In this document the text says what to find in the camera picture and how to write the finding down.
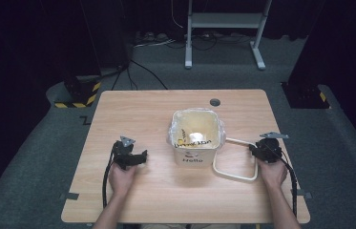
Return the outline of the black yellow striped stand base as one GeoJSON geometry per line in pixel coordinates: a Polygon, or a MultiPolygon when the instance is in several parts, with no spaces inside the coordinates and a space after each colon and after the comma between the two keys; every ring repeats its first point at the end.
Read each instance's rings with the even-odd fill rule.
{"type": "Polygon", "coordinates": [[[326,96],[318,87],[303,88],[283,82],[281,84],[289,106],[293,109],[329,109],[326,96]]]}
{"type": "Polygon", "coordinates": [[[95,79],[80,81],[76,76],[64,80],[68,97],[54,101],[56,108],[86,108],[91,107],[96,98],[101,83],[95,79]]]}

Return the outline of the person's left hand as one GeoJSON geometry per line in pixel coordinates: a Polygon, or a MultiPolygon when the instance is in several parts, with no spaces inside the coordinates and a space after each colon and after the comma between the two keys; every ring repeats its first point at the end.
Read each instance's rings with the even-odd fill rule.
{"type": "Polygon", "coordinates": [[[109,172],[109,183],[116,197],[126,197],[134,181],[136,166],[126,170],[114,164],[109,172]]]}

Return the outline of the white metal stand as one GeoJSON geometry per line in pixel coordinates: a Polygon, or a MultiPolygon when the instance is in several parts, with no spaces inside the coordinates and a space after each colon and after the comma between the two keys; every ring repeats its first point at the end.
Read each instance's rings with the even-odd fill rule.
{"type": "Polygon", "coordinates": [[[219,13],[219,12],[193,12],[193,0],[188,0],[187,34],[185,44],[184,67],[193,67],[192,57],[192,30],[193,29],[256,29],[254,40],[249,42],[251,51],[259,70],[266,69],[262,59],[259,45],[272,0],[266,0],[263,12],[259,13],[219,13]]]}

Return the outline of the cream plastic waste bin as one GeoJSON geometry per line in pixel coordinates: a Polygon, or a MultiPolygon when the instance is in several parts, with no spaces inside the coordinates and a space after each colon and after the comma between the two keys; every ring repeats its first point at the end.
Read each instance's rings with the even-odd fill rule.
{"type": "Polygon", "coordinates": [[[173,149],[176,164],[186,168],[205,168],[211,166],[218,150],[176,149],[175,147],[173,149]]]}

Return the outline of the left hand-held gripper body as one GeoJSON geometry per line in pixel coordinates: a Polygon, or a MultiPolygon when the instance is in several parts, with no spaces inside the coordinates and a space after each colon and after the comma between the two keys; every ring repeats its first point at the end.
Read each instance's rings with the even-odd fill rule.
{"type": "Polygon", "coordinates": [[[138,155],[133,155],[135,141],[125,136],[121,136],[112,149],[113,161],[121,169],[125,170],[128,166],[134,166],[136,158],[141,158],[138,155]]]}

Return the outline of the white crumpled paper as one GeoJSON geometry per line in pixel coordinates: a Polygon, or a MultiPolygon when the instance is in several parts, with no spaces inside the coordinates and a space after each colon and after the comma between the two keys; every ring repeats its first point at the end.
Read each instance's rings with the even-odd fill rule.
{"type": "Polygon", "coordinates": [[[191,143],[197,144],[197,145],[203,144],[205,141],[205,137],[201,133],[191,133],[189,135],[189,138],[190,138],[191,143]]]}

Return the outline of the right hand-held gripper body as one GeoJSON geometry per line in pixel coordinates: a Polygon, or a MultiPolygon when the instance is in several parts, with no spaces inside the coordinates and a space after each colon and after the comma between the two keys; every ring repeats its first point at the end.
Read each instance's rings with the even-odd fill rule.
{"type": "Polygon", "coordinates": [[[261,134],[261,140],[256,143],[258,149],[261,151],[261,157],[258,159],[267,163],[273,163],[280,160],[283,156],[283,150],[279,143],[279,138],[288,138],[288,135],[269,132],[261,134]]]}

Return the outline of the clear plastic bin bag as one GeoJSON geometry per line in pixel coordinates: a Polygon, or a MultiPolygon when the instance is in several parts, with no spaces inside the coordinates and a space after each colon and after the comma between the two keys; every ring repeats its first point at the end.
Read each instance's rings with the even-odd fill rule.
{"type": "Polygon", "coordinates": [[[217,113],[204,108],[191,108],[174,112],[168,131],[167,141],[176,149],[217,150],[226,139],[224,124],[217,113]],[[190,142],[191,133],[201,133],[205,137],[203,144],[190,142]],[[185,143],[178,145],[178,139],[185,143]]]}

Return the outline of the person's right hand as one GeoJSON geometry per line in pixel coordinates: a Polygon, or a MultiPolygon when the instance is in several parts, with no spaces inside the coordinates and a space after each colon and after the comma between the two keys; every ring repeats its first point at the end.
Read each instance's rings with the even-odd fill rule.
{"type": "Polygon", "coordinates": [[[287,176],[287,169],[282,162],[267,163],[258,160],[262,170],[262,179],[269,190],[281,189],[287,176]]]}

